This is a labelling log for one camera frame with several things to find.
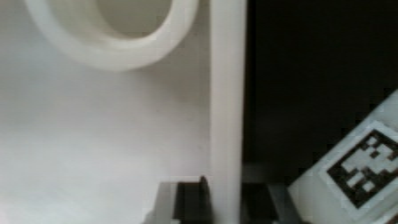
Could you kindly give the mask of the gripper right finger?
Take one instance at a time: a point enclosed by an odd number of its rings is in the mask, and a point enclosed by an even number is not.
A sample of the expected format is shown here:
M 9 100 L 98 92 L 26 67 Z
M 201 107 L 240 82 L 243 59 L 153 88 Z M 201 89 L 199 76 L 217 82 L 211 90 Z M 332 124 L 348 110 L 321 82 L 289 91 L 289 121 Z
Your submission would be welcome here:
M 284 184 L 243 184 L 241 224 L 309 224 L 298 215 Z

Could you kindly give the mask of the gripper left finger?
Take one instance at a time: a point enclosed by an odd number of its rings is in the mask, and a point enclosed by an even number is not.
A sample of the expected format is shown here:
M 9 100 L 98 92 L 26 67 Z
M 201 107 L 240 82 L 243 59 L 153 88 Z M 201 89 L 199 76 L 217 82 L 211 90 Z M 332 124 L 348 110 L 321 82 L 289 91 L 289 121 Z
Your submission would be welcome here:
M 209 185 L 206 177 L 161 182 L 154 207 L 142 224 L 209 224 Z

